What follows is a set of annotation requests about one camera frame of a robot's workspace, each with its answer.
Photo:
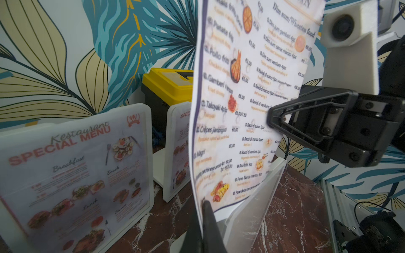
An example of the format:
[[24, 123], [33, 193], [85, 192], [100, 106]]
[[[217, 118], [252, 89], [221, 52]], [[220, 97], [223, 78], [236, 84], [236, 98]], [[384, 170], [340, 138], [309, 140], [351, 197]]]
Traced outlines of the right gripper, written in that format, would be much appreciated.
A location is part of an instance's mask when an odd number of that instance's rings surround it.
[[376, 166], [405, 118], [405, 100], [335, 87], [303, 87], [267, 125], [349, 168]]

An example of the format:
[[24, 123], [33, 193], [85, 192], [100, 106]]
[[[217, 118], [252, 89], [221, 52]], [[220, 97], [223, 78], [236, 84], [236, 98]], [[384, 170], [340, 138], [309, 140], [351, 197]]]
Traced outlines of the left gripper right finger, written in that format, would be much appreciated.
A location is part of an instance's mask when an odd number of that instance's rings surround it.
[[211, 203], [207, 200], [202, 205], [203, 215], [203, 251], [204, 253], [227, 253], [223, 243]]

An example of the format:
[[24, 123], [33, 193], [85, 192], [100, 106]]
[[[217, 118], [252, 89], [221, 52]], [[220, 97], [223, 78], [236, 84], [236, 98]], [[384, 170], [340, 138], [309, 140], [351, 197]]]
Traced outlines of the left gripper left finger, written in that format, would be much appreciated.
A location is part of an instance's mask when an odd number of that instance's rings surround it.
[[192, 215], [180, 253], [202, 253], [202, 236], [197, 215]]

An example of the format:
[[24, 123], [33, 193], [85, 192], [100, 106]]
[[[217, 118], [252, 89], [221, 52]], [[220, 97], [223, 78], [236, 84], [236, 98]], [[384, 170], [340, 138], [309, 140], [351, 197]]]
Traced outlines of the yellow header menu sheet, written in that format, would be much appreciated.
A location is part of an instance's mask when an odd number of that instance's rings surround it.
[[325, 1], [199, 1], [190, 115], [197, 213], [230, 216], [272, 172], [268, 111], [298, 98]]

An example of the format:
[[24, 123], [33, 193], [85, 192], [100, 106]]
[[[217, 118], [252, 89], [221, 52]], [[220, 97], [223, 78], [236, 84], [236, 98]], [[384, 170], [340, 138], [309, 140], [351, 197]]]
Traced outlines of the restaurant special menu sheet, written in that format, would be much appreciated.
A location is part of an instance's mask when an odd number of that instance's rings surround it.
[[188, 129], [190, 110], [175, 108], [175, 144], [173, 151], [173, 190], [177, 190], [189, 177]]

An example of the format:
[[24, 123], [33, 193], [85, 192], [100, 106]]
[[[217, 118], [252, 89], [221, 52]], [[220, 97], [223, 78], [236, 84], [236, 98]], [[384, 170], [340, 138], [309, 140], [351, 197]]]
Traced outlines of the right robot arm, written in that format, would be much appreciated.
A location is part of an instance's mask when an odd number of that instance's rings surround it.
[[[266, 123], [290, 140], [313, 150], [321, 163], [334, 160], [349, 168], [371, 167], [360, 179], [377, 176], [387, 151], [405, 154], [405, 41], [384, 45], [387, 58], [379, 70], [377, 95], [304, 85], [300, 96], [271, 108]], [[325, 179], [319, 183], [327, 202], [332, 248], [336, 253], [402, 253], [405, 211], [394, 206], [403, 169], [385, 169], [398, 179], [382, 203], [351, 197]]]

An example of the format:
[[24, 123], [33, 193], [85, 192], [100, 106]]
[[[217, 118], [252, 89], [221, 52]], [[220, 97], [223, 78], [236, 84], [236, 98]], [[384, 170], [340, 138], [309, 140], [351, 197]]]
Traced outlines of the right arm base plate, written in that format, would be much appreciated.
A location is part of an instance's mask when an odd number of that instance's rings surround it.
[[338, 220], [334, 220], [333, 224], [333, 247], [335, 253], [348, 253], [347, 243], [358, 238], [355, 232], [345, 226]]

